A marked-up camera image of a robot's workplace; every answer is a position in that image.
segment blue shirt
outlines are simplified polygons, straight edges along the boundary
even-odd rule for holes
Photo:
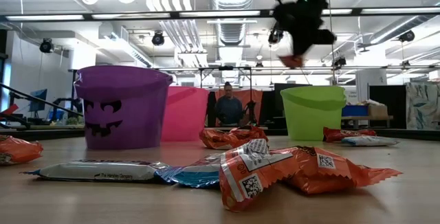
[[[243,117],[243,106],[238,98],[222,96],[215,104],[215,113],[223,124],[238,124]]]

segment person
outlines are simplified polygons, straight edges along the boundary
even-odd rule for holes
[[[238,126],[243,117],[243,105],[234,97],[232,85],[229,82],[224,86],[225,95],[221,96],[215,104],[215,113],[222,126]]]

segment green bucket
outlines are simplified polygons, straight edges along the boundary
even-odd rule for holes
[[[294,87],[281,96],[290,139],[322,141],[324,127],[341,128],[346,104],[342,87]]]

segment purple bucket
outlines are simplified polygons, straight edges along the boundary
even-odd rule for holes
[[[171,76],[127,66],[93,66],[78,73],[75,89],[83,99],[88,148],[160,145]]]

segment cardboard box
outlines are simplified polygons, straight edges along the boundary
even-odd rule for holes
[[[388,118],[388,107],[387,106],[368,106],[368,116],[374,118]]]

